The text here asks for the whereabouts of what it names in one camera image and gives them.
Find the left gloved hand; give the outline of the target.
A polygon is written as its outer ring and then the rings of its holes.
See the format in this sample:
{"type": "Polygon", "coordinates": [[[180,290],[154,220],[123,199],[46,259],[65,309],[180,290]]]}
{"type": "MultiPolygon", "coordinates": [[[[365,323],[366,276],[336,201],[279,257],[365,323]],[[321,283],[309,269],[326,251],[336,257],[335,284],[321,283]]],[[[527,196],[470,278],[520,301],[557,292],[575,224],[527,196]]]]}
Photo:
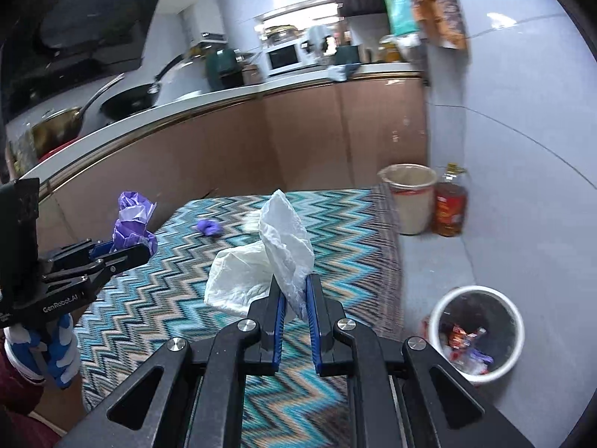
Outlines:
{"type": "Polygon", "coordinates": [[[8,361],[26,380],[43,383],[51,378],[56,387],[64,389],[79,373],[81,360],[72,314],[42,325],[40,332],[16,324],[3,333],[8,361]]]}

